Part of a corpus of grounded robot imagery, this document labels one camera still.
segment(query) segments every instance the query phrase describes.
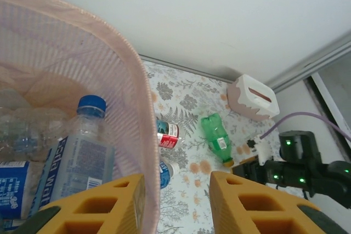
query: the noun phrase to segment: table surface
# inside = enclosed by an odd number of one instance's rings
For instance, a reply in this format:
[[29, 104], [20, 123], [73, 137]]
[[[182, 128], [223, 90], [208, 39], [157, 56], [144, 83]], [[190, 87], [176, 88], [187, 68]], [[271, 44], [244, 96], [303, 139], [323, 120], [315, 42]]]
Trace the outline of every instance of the table surface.
[[[214, 234], [208, 195], [210, 173], [213, 170], [230, 172], [208, 149], [200, 119], [215, 112], [221, 116], [232, 142], [232, 157], [236, 164], [253, 154], [243, 146], [251, 136], [267, 131], [274, 122], [256, 122], [230, 110], [227, 84], [171, 67], [144, 62], [152, 90], [156, 116], [184, 127], [183, 146], [161, 148], [161, 156], [178, 162], [179, 174], [161, 190], [161, 215], [158, 233]], [[266, 137], [275, 160], [279, 156], [278, 130]], [[295, 196], [302, 191], [293, 187], [279, 188]]]

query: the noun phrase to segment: blue bottle cap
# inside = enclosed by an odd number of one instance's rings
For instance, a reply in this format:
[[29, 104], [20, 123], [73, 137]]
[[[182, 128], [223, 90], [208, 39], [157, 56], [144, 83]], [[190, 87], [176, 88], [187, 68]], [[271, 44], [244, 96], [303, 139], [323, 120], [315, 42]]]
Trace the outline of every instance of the blue bottle cap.
[[86, 95], [81, 97], [78, 103], [78, 109], [86, 106], [96, 107], [103, 112], [106, 112], [106, 101], [97, 95]]

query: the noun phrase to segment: pink mesh laundry basket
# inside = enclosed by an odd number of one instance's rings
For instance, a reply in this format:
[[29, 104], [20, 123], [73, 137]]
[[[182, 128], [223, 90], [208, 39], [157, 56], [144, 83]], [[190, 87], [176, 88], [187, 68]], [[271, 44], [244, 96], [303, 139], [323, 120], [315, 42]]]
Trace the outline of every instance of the pink mesh laundry basket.
[[103, 97], [114, 131], [114, 178], [145, 175], [143, 233], [156, 232], [160, 172], [151, 91], [141, 59], [121, 34], [60, 0], [0, 0], [0, 88], [72, 116], [82, 95]]

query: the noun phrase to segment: plastic water bottle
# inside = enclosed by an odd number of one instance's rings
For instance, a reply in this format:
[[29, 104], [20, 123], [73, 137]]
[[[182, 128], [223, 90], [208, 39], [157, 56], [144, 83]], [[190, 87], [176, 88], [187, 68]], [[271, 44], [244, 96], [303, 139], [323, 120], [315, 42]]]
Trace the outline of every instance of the plastic water bottle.
[[30, 215], [49, 202], [112, 180], [114, 148], [109, 144], [105, 111], [101, 97], [80, 99], [68, 137], [50, 150]]
[[168, 186], [171, 178], [179, 173], [179, 164], [176, 162], [169, 162], [166, 159], [160, 160], [160, 177], [161, 189]]
[[157, 141], [158, 146], [164, 148], [175, 148], [185, 140], [185, 131], [182, 126], [157, 120]]
[[59, 109], [0, 108], [0, 161], [44, 162], [67, 119]]
[[231, 142], [222, 125], [219, 114], [214, 113], [201, 119], [202, 129], [210, 146], [211, 151], [220, 158], [225, 167], [234, 165], [231, 157]]

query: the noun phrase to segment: purple cable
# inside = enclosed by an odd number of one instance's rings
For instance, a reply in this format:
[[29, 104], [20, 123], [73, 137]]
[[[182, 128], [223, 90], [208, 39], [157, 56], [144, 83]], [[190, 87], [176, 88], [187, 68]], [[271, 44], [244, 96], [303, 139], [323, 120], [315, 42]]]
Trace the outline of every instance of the purple cable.
[[312, 116], [314, 118], [317, 118], [319, 120], [322, 120], [323, 122], [329, 124], [332, 128], [334, 128], [335, 130], [337, 130], [339, 133], [341, 133], [347, 140], [349, 140], [351, 142], [351, 137], [345, 133], [343, 130], [341, 130], [338, 126], [336, 126], [335, 124], [333, 124], [332, 122], [330, 122], [326, 117], [324, 116], [320, 116], [320, 115], [316, 115], [314, 113], [311, 112], [293, 112], [285, 117], [283, 117], [281, 120], [279, 120], [275, 125], [273, 125], [267, 132], [265, 132], [260, 139], [265, 138], [267, 135], [269, 135], [271, 132], [273, 132], [273, 130], [275, 128], [277, 128], [282, 122], [284, 122], [285, 120], [289, 119], [290, 117], [294, 117], [294, 116], [298, 116], [298, 115], [307, 115], [307, 116]]

